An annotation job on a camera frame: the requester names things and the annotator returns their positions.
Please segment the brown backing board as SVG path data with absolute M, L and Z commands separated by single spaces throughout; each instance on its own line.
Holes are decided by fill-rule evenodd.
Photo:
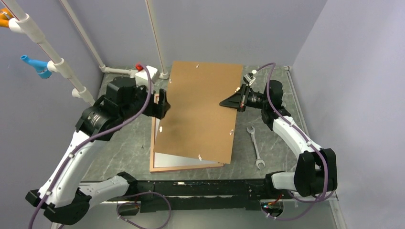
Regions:
M 219 103 L 241 85 L 242 70 L 235 63 L 174 61 L 171 107 L 160 121 L 155 152 L 229 164 L 237 111 Z

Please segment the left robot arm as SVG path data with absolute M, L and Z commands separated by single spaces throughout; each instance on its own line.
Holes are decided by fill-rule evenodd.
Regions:
M 27 193 L 26 200 L 35 207 L 35 213 L 43 210 L 51 222 L 73 225 L 104 201 L 118 197 L 132 200 L 138 195 L 138 182 L 127 172 L 87 187 L 81 181 L 115 132 L 140 115 L 165 117 L 170 109 L 167 92 L 163 88 L 155 91 L 153 86 L 150 72 L 146 73 L 145 85 L 125 76 L 107 84 L 105 94 L 82 112 L 71 143 L 55 171 L 41 188 Z

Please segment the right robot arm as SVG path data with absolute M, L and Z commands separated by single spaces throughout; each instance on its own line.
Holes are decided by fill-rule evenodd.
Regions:
M 323 148 L 300 129 L 282 104 L 283 85 L 270 80 L 262 93 L 251 84 L 256 70 L 243 77 L 243 84 L 235 93 L 219 103 L 220 106 L 244 112 L 247 107 L 259 109 L 263 123 L 276 133 L 294 153 L 297 163 L 293 172 L 278 171 L 266 175 L 263 192 L 275 198 L 283 190 L 297 192 L 302 197 L 324 200 L 337 188 L 336 155 Z

